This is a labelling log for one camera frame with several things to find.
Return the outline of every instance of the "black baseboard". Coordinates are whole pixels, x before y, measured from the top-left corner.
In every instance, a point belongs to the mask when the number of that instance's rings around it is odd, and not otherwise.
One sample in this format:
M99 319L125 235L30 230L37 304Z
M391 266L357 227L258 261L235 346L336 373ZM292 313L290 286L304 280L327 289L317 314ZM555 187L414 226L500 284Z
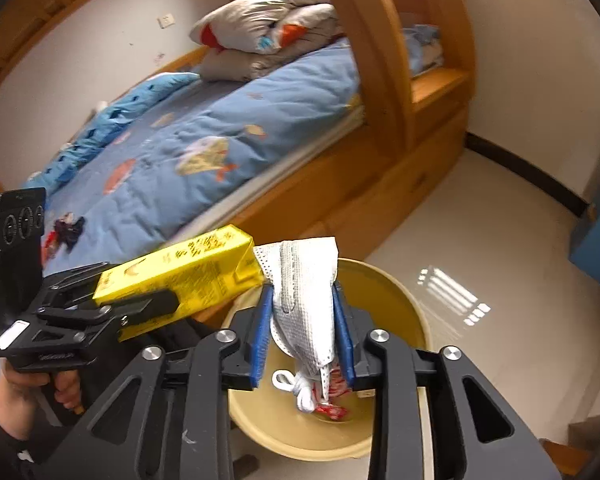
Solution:
M537 168L524 158L508 152L490 140L483 139L472 133L466 134L464 145L472 152L480 153L489 160L513 171L518 176L521 176L526 181L538 187L554 200L561 203L565 208L571 211L576 216L581 216L587 206L587 202L576 195L571 189L564 187L560 182L555 180L551 175L545 173L540 168Z

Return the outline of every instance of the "floor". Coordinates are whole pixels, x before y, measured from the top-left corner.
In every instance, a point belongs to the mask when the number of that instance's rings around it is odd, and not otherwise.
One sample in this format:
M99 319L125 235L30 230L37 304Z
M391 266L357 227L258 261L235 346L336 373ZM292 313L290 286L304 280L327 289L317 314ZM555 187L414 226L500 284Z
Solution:
M556 442L566 440L600 350L600 286L567 260L575 221L539 189L467 151L367 259L420 301L433 348L459 346L536 436ZM243 435L238 450L261 460L251 480L366 478L367 459L299 463Z

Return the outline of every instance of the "electrical outlet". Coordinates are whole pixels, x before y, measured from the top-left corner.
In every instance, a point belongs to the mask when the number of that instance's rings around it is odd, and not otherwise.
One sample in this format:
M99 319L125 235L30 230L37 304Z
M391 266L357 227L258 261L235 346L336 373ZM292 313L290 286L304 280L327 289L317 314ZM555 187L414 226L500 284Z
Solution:
M176 20L173 17L173 14L171 14L171 13L165 14L164 16L161 16L160 18L158 18L158 23L160 23L160 28L171 27L171 25L173 25L175 22L176 22Z

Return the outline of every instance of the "white wall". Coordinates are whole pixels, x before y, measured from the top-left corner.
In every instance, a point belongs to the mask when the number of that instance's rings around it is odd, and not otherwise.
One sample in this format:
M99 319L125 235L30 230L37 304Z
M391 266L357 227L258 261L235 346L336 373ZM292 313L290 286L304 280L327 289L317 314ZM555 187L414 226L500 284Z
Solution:
M591 198L600 181L600 17L588 0L467 0L469 131Z
M18 187L87 119L157 68L197 47L196 20L228 0L91 0L74 12L0 86L0 181ZM157 18L170 12L164 30Z

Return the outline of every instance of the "silver bolt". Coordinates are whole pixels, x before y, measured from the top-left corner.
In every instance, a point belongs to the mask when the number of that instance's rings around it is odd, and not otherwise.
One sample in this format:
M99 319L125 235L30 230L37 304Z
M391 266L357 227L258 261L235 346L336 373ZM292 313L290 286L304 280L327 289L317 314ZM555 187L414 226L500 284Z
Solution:
M382 330L381 328L376 328L371 331L371 339L373 339L377 343L384 343L389 340L389 333L386 330Z
M147 361L155 361L159 359L162 355L162 350L157 346L148 346L144 350L142 350L142 358Z
M462 351L457 346L445 346L442 355L450 361L458 361L462 357Z
M233 330L221 330L216 333L216 339L221 343L230 343L235 339L235 332Z

